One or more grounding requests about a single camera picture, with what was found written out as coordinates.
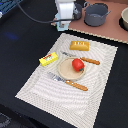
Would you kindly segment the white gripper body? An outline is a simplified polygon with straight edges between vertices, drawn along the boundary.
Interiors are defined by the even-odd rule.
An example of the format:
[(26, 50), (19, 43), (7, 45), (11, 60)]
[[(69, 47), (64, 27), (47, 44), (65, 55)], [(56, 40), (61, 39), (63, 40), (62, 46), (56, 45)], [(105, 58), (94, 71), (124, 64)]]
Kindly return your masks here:
[(75, 1), (76, 0), (55, 0), (62, 23), (69, 23), (72, 20)]

